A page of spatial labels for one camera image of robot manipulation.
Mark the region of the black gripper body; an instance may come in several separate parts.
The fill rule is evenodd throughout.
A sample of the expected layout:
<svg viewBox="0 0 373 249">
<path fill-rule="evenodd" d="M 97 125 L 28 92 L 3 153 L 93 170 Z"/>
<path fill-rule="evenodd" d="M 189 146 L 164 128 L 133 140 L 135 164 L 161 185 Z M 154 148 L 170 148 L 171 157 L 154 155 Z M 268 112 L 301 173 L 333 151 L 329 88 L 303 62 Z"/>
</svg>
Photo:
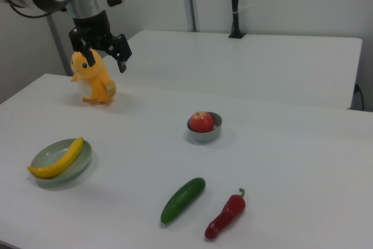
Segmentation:
<svg viewBox="0 0 373 249">
<path fill-rule="evenodd" d="M 106 11 L 84 19 L 73 18 L 73 22 L 84 43 L 95 50 L 104 51 L 104 38 L 113 36 Z"/>
</svg>

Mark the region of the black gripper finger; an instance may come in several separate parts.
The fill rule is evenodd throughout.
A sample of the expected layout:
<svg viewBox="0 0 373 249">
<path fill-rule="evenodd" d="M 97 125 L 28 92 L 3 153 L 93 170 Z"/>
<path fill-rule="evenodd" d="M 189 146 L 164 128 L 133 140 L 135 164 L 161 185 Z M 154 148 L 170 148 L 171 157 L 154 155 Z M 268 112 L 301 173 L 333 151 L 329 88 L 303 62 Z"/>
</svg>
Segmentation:
<svg viewBox="0 0 373 249">
<path fill-rule="evenodd" d="M 104 51 L 115 59 L 121 73 L 126 71 L 126 62 L 132 55 L 132 50 L 124 34 L 104 38 Z"/>
<path fill-rule="evenodd" d="M 73 47 L 74 52 L 79 52 L 86 58 L 89 67 L 93 67 L 96 63 L 94 55 L 92 53 L 92 48 L 89 44 L 83 42 L 77 28 L 73 28 L 69 32 L 69 38 Z"/>
</svg>

